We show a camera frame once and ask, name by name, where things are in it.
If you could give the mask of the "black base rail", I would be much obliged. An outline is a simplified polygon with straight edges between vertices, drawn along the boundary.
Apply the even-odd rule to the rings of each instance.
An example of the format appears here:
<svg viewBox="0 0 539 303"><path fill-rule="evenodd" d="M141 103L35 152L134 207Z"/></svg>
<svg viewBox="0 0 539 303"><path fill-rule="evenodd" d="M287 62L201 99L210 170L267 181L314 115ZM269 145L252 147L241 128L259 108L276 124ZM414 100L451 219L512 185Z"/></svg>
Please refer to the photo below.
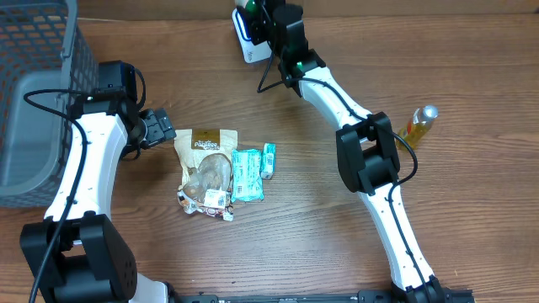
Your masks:
<svg viewBox="0 0 539 303"><path fill-rule="evenodd" d="M176 295L170 302L180 303L390 303L397 302L390 291L361 290L356 294L253 295L218 297L216 295Z"/></svg>

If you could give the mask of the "grey plastic shopping basket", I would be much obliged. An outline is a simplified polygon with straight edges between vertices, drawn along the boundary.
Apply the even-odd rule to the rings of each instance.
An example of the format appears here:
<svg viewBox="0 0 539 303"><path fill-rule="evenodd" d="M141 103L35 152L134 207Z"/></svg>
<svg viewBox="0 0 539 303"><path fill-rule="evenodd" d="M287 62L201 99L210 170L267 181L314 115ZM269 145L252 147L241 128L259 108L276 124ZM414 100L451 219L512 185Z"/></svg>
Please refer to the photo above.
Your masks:
<svg viewBox="0 0 539 303"><path fill-rule="evenodd" d="M98 63L77 26L77 3L1 2L1 205L48 206L71 146L63 118L24 101L65 111L73 90L98 86Z"/></svg>

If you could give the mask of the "brown snack packet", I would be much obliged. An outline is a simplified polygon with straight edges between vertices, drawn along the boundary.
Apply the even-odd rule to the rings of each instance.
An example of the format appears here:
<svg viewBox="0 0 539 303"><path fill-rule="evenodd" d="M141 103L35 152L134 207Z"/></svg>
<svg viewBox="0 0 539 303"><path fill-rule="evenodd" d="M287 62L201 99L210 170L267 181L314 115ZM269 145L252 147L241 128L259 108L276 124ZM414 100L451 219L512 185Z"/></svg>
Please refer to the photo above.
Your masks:
<svg viewBox="0 0 539 303"><path fill-rule="evenodd" d="M173 146L182 168L177 197L184 212L232 221L232 151L237 148L237 132L184 129L175 134Z"/></svg>

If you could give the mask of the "teal tissue pack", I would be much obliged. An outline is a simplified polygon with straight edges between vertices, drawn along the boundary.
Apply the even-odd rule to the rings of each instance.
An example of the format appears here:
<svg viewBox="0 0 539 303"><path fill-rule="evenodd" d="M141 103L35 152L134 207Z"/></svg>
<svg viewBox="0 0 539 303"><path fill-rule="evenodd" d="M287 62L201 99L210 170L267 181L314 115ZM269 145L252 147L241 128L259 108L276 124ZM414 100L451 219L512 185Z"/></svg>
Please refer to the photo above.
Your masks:
<svg viewBox="0 0 539 303"><path fill-rule="evenodd" d="M260 177L261 152L256 149L232 151L232 202L262 200L263 182Z"/></svg>

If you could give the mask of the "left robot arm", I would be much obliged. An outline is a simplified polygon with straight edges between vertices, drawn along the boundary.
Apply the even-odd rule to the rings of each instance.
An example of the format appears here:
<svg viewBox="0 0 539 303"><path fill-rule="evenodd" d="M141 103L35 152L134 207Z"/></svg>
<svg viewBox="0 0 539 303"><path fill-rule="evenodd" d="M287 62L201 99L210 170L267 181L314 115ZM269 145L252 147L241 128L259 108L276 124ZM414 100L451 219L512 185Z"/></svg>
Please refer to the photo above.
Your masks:
<svg viewBox="0 0 539 303"><path fill-rule="evenodd" d="M176 302L173 287L140 274L110 219L119 161L176 134L164 109L147 109L140 70L123 61L99 64L90 92L67 90L61 117L72 144L60 187L43 221L23 227L19 243L34 275L29 300L47 302Z"/></svg>

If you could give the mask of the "white barcode scanner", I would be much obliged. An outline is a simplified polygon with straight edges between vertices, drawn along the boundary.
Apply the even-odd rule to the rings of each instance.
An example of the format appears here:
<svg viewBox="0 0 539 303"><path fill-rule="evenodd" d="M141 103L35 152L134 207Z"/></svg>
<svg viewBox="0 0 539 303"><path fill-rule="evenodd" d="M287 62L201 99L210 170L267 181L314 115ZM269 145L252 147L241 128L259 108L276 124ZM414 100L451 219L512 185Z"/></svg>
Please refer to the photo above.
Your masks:
<svg viewBox="0 0 539 303"><path fill-rule="evenodd" d="M267 42L263 42L258 45L253 44L251 39L248 38L243 19L236 8L232 11L232 21L245 62L252 64L269 59L271 54L269 44Z"/></svg>

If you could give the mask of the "small teal white box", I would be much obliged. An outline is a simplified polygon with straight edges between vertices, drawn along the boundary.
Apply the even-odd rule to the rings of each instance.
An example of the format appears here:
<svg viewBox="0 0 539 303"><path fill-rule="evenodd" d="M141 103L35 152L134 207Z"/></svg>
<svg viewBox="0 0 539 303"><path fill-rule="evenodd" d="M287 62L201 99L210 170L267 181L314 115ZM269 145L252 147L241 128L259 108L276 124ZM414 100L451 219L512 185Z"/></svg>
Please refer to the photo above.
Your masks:
<svg viewBox="0 0 539 303"><path fill-rule="evenodd" d="M262 162L260 169L260 177L262 179L272 179L275 173L275 143L265 143L262 151Z"/></svg>

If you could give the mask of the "green lid white jar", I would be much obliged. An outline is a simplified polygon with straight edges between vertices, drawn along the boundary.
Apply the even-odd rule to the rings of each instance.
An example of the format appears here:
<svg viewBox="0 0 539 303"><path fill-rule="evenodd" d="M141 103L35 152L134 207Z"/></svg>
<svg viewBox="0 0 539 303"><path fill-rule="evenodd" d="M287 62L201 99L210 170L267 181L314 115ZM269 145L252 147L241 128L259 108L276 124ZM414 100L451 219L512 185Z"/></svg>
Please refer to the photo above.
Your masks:
<svg viewBox="0 0 539 303"><path fill-rule="evenodd" d="M237 7L244 8L249 13L256 13L258 11L258 4L256 0L235 0Z"/></svg>

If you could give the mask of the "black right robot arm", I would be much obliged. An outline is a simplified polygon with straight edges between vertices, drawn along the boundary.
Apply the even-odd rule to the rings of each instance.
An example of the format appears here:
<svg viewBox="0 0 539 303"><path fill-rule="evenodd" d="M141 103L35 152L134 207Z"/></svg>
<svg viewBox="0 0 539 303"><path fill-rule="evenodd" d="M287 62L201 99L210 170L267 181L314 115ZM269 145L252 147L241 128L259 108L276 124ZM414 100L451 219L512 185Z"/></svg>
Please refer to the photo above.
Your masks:
<svg viewBox="0 0 539 303"><path fill-rule="evenodd" d="M387 255L394 302L444 302L447 295L425 260L401 195L398 136L382 112L359 106L309 47L301 6L286 1L238 1L234 23L244 50L270 49L280 84L312 104L334 128L339 175L369 210Z"/></svg>

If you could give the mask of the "yellow liquid bottle silver cap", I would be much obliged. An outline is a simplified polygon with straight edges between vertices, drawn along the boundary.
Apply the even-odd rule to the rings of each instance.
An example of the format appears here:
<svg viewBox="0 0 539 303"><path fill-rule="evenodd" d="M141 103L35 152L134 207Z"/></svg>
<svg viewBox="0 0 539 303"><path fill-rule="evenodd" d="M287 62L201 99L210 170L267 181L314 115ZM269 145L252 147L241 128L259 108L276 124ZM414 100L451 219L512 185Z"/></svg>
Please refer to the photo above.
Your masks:
<svg viewBox="0 0 539 303"><path fill-rule="evenodd" d="M398 135L415 150L420 140L432 128L438 114L438 109L431 104L416 109L408 123L398 132Z"/></svg>

